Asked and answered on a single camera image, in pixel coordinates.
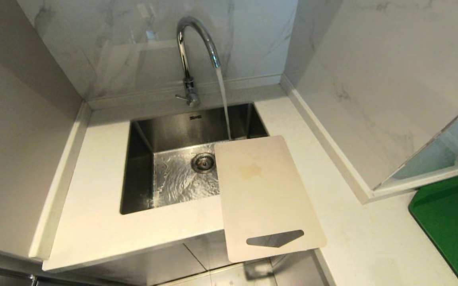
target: green cutting board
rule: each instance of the green cutting board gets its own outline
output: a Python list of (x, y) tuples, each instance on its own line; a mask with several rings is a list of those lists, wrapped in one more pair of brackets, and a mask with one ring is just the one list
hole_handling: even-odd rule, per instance
[(420, 188), (409, 212), (458, 277), (458, 177)]

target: sink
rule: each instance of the sink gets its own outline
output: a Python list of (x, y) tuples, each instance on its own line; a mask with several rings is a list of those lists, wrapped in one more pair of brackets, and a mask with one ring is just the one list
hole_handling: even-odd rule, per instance
[[(228, 113), (233, 140), (268, 136), (252, 103)], [(228, 140), (223, 107), (132, 121), (120, 213), (219, 194), (214, 145)]]

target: gooseneck faucet spout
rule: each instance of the gooseneck faucet spout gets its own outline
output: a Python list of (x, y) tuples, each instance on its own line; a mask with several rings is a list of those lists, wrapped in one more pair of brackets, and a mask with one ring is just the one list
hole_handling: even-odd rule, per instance
[(216, 69), (220, 67), (220, 60), (218, 58), (217, 49), (215, 44), (213, 43), (213, 39), (211, 38), (210, 34), (206, 30), (206, 27), (192, 16), (187, 16), (181, 18), (178, 22), (177, 26), (177, 33), (178, 33), (178, 47), (180, 49), (180, 57), (181, 62), (183, 64), (183, 72), (185, 73), (185, 78), (183, 79), (183, 83), (185, 85), (185, 96), (176, 95), (177, 98), (183, 99), (187, 101), (187, 104), (190, 107), (196, 107), (200, 104), (198, 94), (194, 87), (194, 78), (190, 74), (190, 68), (188, 66), (187, 54), (185, 52), (185, 44), (184, 44), (184, 36), (185, 36), (185, 28), (192, 27), (194, 30), (198, 32), (201, 36), (204, 44), (206, 45), (206, 49), (208, 49), (208, 53), (210, 55), (211, 63), (213, 67)]

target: drain strainer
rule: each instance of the drain strainer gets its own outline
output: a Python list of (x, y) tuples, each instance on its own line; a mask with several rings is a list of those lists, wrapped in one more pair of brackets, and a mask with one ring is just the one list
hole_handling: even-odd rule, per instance
[(192, 169), (200, 174), (210, 172), (215, 166), (215, 156), (211, 153), (200, 153), (192, 159)]

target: running water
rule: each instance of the running water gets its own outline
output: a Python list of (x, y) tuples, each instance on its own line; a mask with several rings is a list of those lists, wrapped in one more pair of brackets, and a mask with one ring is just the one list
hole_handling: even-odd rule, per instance
[(218, 84), (220, 85), (220, 92), (222, 93), (222, 101), (224, 103), (225, 122), (227, 123), (227, 135), (229, 136), (229, 140), (231, 140), (231, 127), (229, 127), (229, 114), (227, 113), (227, 99), (225, 99), (225, 87), (224, 79), (222, 78), (222, 67), (217, 67), (215, 70), (217, 71)]

